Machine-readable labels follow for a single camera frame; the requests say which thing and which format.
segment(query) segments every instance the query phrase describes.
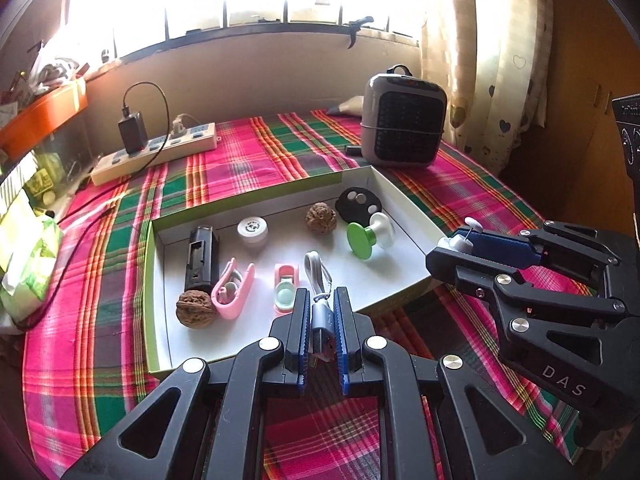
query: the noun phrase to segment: window sill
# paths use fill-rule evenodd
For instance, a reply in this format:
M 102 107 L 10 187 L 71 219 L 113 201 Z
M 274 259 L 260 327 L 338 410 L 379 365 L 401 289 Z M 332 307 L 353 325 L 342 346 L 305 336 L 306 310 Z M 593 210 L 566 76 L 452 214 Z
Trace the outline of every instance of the window sill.
M 152 56 L 158 52 L 165 52 L 167 50 L 180 48 L 190 44 L 203 43 L 204 41 L 211 41 L 219 38 L 230 38 L 233 36 L 273 34 L 278 32 L 322 32 L 325 34 L 342 34 L 344 36 L 348 36 L 350 34 L 347 26 L 329 25 L 325 23 L 255 23 L 251 25 L 236 25 L 233 27 L 190 32 L 180 38 L 156 43 L 132 52 L 131 54 L 127 54 L 121 58 L 104 63 L 95 70 L 90 70 L 84 76 L 84 79 L 88 82 L 120 65 L 144 59 L 145 57 Z M 375 38 L 377 40 L 391 41 L 393 43 L 401 43 L 408 46 L 418 46 L 418 41 L 415 38 L 373 28 L 363 28 L 356 33 L 356 36 L 358 38 Z

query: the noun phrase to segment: green knob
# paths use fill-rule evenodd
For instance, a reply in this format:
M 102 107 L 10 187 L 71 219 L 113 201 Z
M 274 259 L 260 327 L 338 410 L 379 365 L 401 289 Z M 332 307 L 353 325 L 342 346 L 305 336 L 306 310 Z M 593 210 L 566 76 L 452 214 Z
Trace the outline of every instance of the green knob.
M 371 228 L 352 222 L 347 226 L 347 240 L 353 254 L 361 260 L 368 260 L 371 257 L 371 248 L 376 244 L 376 234 Z

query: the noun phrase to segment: walnut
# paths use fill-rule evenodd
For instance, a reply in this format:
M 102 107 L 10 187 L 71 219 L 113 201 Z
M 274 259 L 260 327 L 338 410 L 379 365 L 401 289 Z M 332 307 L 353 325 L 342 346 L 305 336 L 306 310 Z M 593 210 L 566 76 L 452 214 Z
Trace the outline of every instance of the walnut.
M 313 204 L 305 217 L 306 226 L 317 235 L 325 235 L 333 231 L 337 221 L 335 211 L 324 202 Z
M 175 315 L 184 326 L 204 328 L 216 317 L 211 296 L 201 290 L 187 290 L 175 304 Z

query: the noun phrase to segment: wooden cabinet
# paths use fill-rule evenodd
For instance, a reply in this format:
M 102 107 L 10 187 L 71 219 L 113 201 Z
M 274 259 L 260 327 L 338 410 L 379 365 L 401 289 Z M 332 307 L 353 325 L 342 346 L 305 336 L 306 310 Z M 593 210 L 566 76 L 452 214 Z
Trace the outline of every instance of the wooden cabinet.
M 607 0 L 554 0 L 546 128 L 502 179 L 546 218 L 633 235 L 632 185 L 611 98 L 640 92 L 640 50 Z

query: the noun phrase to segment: portable heater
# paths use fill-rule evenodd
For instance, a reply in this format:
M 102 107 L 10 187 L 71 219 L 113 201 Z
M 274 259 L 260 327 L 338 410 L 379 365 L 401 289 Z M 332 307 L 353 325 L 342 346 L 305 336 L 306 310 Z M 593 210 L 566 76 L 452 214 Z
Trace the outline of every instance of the portable heater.
M 446 110 L 444 90 L 404 65 L 373 76 L 362 105 L 362 155 L 377 166 L 428 166 L 438 153 Z

